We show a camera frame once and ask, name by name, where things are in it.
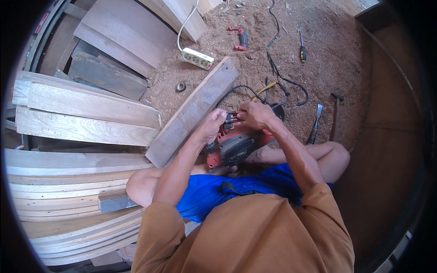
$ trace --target brown shirt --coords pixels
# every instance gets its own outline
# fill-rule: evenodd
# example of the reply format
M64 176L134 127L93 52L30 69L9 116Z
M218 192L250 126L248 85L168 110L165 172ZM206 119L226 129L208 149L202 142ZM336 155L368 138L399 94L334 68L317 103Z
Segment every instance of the brown shirt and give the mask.
M292 207L275 194L215 207L187 238L179 212L155 202L142 217L132 272L353 272L354 250L326 184Z

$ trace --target chisel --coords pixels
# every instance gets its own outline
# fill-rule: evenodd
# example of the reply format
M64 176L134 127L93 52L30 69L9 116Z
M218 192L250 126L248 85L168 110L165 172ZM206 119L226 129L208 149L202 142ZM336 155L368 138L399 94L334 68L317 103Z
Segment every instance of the chisel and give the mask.
M317 135L317 126L319 125L319 118L322 113L323 105L318 104L317 105L317 114L316 114L316 121L314 122L314 126L312 127L311 134L309 134L308 140L306 141L305 145L313 145L314 141L316 140Z

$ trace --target white power strip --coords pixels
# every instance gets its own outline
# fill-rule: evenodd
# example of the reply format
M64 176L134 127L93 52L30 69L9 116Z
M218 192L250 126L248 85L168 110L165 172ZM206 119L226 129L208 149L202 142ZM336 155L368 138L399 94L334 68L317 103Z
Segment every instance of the white power strip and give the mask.
M191 48L184 48L182 50L182 59L205 70L209 70L214 62L214 58L197 52Z

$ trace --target screwdriver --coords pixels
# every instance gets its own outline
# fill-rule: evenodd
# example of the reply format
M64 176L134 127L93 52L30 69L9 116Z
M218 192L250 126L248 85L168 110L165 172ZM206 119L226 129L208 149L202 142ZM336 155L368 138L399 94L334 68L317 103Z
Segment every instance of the screwdriver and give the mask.
M301 41L302 41L302 46L301 46L301 61L302 62L306 62L306 52L305 52L305 46L303 45L303 38L302 38L302 27L300 26L300 22L299 23L299 32L301 34Z

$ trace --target black strap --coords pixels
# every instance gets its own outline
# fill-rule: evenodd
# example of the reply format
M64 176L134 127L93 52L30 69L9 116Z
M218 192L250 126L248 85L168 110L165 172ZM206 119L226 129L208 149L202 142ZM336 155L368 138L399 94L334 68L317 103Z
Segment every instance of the black strap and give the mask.
M237 190L235 189L234 185L230 182L222 182L222 184L218 187L219 192L223 192L223 189L230 189L231 191L233 191L236 195L239 196L245 196L245 195L250 195L250 194L260 194L259 191L256 190L249 190L246 193L239 193L237 192Z

